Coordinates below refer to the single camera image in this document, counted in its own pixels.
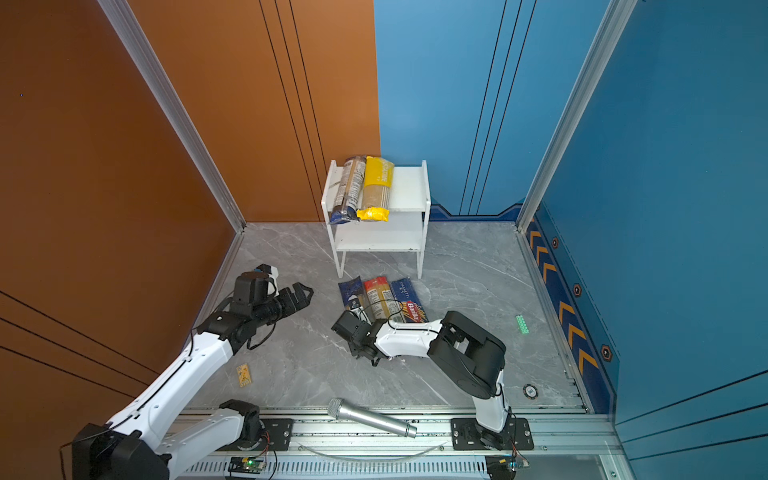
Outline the red-ended clear spaghetti bag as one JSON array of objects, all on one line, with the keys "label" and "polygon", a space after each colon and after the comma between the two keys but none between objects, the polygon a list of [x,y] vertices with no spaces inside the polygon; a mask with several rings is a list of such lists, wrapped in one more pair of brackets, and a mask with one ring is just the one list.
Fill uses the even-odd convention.
[{"label": "red-ended clear spaghetti bag", "polygon": [[393,295],[390,283],[386,276],[378,276],[363,282],[366,296],[369,301],[367,315],[371,321],[389,320],[404,323],[402,305]]}]

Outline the blue Ankara spaghetti bag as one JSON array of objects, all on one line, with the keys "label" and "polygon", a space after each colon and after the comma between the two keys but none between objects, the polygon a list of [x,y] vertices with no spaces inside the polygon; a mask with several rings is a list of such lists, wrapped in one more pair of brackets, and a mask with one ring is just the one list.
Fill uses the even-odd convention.
[{"label": "blue Ankara spaghetti bag", "polygon": [[358,318],[368,321],[367,310],[370,305],[367,292],[361,277],[338,284],[344,308],[354,313]]}]

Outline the clear labelled spaghetti bag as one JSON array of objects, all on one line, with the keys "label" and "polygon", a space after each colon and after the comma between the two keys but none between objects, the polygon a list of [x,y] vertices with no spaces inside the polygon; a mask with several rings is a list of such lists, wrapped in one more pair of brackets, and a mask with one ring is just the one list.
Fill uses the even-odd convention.
[{"label": "clear labelled spaghetti bag", "polygon": [[363,188],[366,165],[365,156],[350,157],[344,163],[331,210],[331,225],[358,220],[358,201]]}]

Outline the yellow Pastatime spaghetti bag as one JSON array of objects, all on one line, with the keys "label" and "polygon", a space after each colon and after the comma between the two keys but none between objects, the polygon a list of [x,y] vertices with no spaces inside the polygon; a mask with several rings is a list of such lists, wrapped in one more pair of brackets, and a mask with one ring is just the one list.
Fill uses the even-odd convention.
[{"label": "yellow Pastatime spaghetti bag", "polygon": [[394,169],[395,165],[384,158],[366,157],[362,197],[357,209],[360,221],[388,220]]}]

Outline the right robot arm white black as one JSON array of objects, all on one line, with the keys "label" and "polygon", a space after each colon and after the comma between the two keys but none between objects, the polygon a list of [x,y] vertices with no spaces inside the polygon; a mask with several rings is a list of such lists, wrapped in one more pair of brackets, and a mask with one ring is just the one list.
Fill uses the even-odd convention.
[{"label": "right robot arm white black", "polygon": [[504,395],[506,346],[502,340],[458,311],[428,323],[404,323],[344,312],[332,331],[347,342],[355,358],[377,366],[395,357],[428,358],[459,389],[472,397],[472,436],[486,448],[513,448],[511,410]]}]

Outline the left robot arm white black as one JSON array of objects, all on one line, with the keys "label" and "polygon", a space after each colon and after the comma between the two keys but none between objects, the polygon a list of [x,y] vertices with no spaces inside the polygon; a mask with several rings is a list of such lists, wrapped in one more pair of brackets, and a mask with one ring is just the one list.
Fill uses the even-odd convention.
[{"label": "left robot arm white black", "polygon": [[258,406],[228,400],[207,419],[169,436],[169,428],[207,380],[262,326],[308,307],[314,292],[296,282],[277,289],[250,280],[194,330],[187,349],[135,400],[103,425],[87,424],[71,442],[75,479],[175,479],[227,445],[266,446]]}]

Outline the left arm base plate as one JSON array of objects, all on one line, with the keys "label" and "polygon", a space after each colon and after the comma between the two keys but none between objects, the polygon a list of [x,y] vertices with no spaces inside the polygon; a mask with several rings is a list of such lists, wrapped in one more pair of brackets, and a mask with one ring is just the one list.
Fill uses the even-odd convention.
[{"label": "left arm base plate", "polygon": [[237,440],[225,445],[216,452],[248,452],[260,453],[264,450],[284,452],[289,450],[291,443],[294,420],[290,418],[266,418],[262,419],[263,428],[256,440]]}]

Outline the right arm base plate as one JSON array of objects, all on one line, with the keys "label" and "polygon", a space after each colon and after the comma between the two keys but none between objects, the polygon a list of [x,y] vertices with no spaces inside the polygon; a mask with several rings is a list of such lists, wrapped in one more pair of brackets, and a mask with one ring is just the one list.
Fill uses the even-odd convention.
[{"label": "right arm base plate", "polygon": [[509,417],[500,432],[481,427],[473,418],[453,418],[450,426],[453,449],[457,451],[531,451],[535,448],[531,428],[525,418]]}]

